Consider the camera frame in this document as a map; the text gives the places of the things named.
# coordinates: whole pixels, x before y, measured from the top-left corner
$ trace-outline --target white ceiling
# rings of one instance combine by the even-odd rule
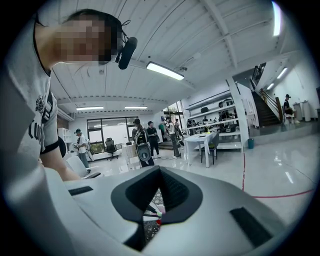
[[[60,63],[51,76],[51,89],[66,113],[91,115],[76,107],[104,106],[104,112],[125,106],[148,106],[146,114],[255,65],[290,55],[296,45],[286,33],[273,36],[271,2],[261,0],[54,0],[39,11],[44,25],[54,26],[76,10],[90,8],[112,14],[129,37],[138,39],[126,70],[114,62],[105,67]],[[193,55],[201,53],[194,59]],[[185,79],[145,69],[153,61],[178,71]]]

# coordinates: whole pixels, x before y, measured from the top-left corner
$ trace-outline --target black office chair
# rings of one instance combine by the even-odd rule
[[[209,151],[212,152],[212,161],[213,164],[215,164],[215,155],[216,159],[218,160],[218,151],[217,147],[219,145],[219,132],[213,137],[212,141],[209,143]],[[205,147],[201,148],[201,163],[202,163],[202,157],[205,151]]]
[[[116,152],[117,149],[115,147],[115,142],[112,140],[112,138],[107,138],[106,139],[105,146],[106,146],[106,152],[107,153],[111,153],[111,157],[109,157],[110,161],[112,161],[112,158],[118,159],[119,156],[118,155],[114,155],[114,152]]]

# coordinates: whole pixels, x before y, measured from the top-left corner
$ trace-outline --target ceiling light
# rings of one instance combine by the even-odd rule
[[[161,73],[161,74],[164,74],[164,75],[166,75],[168,77],[172,77],[172,78],[177,79],[179,81],[185,78],[182,74],[179,74],[179,73],[177,73],[177,72],[175,72],[175,71],[173,71],[173,70],[171,70],[171,69],[169,69],[169,68],[167,68],[165,66],[161,66],[161,65],[156,64],[156,63],[154,63],[152,61],[150,61],[148,63],[148,65],[146,66],[146,69],[147,70],[152,70],[152,71],[155,71],[155,72],[158,72],[158,73]]]
[[[274,85],[275,85],[274,83],[270,84],[270,85],[268,86],[267,90],[270,90],[271,87],[274,86]]]
[[[280,79],[282,76],[283,76],[283,74],[287,71],[287,67],[285,67],[283,70],[282,70],[282,72],[280,73],[280,75],[278,75],[278,77],[277,77],[277,79]]]
[[[103,110],[103,106],[85,106],[85,107],[76,107],[76,110]]]
[[[273,15],[274,15],[274,30],[273,30],[273,36],[279,36],[280,35],[280,28],[281,28],[281,9],[279,5],[277,5],[275,2],[272,2],[273,6]]]
[[[146,109],[147,106],[125,106],[125,109]]]

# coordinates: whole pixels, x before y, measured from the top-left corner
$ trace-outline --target shelf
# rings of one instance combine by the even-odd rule
[[[224,107],[219,107],[219,108],[216,108],[214,110],[210,110],[210,111],[205,112],[205,113],[196,114],[196,115],[190,116],[188,119],[198,118],[198,117],[205,116],[205,115],[208,115],[208,114],[211,114],[211,113],[214,113],[214,112],[220,112],[220,111],[224,111],[224,110],[227,110],[227,109],[233,109],[233,108],[235,108],[235,104],[232,104],[232,105],[229,105],[229,106],[224,106]]]
[[[219,143],[217,149],[218,150],[232,150],[232,149],[241,149],[241,142],[225,142],[225,143]]]
[[[189,111],[190,110],[195,110],[195,109],[204,107],[204,106],[206,106],[206,105],[208,105],[210,103],[214,103],[214,102],[218,102],[220,100],[226,99],[228,97],[231,97],[230,90],[222,92],[222,93],[220,93],[220,94],[218,94],[216,96],[212,96],[210,98],[207,98],[204,101],[198,102],[198,103],[196,103],[196,104],[194,104],[192,106],[187,107],[185,110],[189,110]]]
[[[220,121],[220,122],[212,122],[212,123],[207,123],[207,124],[203,124],[203,125],[199,125],[199,126],[192,126],[192,127],[187,128],[187,129],[190,130],[190,129],[198,129],[198,128],[201,128],[201,127],[210,127],[210,126],[215,126],[215,125],[219,125],[219,124],[234,122],[234,121],[237,121],[237,120],[239,120],[239,118],[233,118],[233,119],[230,119],[230,120],[225,120],[225,121]]]
[[[240,131],[234,131],[234,132],[220,132],[219,136],[233,136],[233,135],[240,135]]]

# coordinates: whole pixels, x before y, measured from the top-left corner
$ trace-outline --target hat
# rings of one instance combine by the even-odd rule
[[[80,129],[80,128],[76,129],[75,132],[74,132],[74,134],[82,134],[81,129]]]
[[[133,123],[134,123],[135,125],[140,125],[140,119],[139,119],[139,118],[135,119],[135,120],[133,121]]]

